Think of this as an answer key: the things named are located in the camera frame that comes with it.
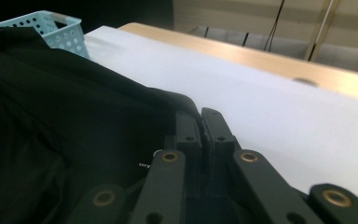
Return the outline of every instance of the black plastic bracket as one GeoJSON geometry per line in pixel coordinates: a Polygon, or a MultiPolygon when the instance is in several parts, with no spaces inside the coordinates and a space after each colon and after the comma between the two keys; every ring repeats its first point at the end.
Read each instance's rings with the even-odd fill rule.
{"type": "Polygon", "coordinates": [[[163,150],[156,154],[130,224],[183,223],[185,168],[185,154],[178,150],[163,150]]]}
{"type": "Polygon", "coordinates": [[[323,223],[263,155],[237,150],[232,160],[232,174],[241,186],[241,203],[258,223],[323,223]]]}
{"type": "Polygon", "coordinates": [[[201,117],[209,144],[206,146],[208,171],[206,193],[213,197],[225,197],[228,184],[227,161],[236,149],[237,140],[218,111],[202,108],[201,117]]]}

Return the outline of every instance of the brass grommet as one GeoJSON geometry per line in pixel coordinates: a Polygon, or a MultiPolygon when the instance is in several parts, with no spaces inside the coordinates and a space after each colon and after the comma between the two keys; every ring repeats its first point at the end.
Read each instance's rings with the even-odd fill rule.
{"type": "Polygon", "coordinates": [[[115,193],[112,190],[108,189],[97,193],[92,199],[92,202],[96,206],[104,207],[114,202],[115,198],[115,193]]]}
{"type": "Polygon", "coordinates": [[[162,159],[166,162],[173,162],[179,159],[178,154],[174,152],[167,152],[162,155],[162,159]]]}
{"type": "Polygon", "coordinates": [[[248,162],[255,162],[258,161],[258,157],[250,152],[245,152],[241,154],[241,160],[248,161],[248,162]]]}
{"type": "Polygon", "coordinates": [[[353,205],[351,199],[347,195],[335,189],[326,189],[323,191],[322,195],[328,202],[339,207],[351,207],[353,205]]]}

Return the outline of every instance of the light blue plastic basket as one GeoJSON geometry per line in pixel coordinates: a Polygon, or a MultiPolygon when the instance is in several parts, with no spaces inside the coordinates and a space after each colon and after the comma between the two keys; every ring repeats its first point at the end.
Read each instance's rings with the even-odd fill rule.
{"type": "Polygon", "coordinates": [[[80,23],[81,19],[41,10],[1,21],[0,27],[32,26],[52,49],[64,49],[89,59],[80,23]]]}

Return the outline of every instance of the black cloth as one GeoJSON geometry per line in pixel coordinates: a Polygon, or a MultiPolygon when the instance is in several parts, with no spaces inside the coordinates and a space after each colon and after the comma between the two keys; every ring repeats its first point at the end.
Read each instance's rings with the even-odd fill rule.
{"type": "Polygon", "coordinates": [[[200,120],[184,95],[0,29],[0,223],[65,223],[95,186],[145,177],[177,111],[200,120]]]}

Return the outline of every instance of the white tabletop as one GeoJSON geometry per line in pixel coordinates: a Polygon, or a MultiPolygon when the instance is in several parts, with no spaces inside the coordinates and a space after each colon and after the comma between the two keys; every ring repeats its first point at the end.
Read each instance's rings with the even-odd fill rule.
{"type": "Polygon", "coordinates": [[[94,62],[220,111],[242,148],[262,153],[292,187],[330,183],[358,196],[357,99],[115,28],[85,38],[94,62]]]}

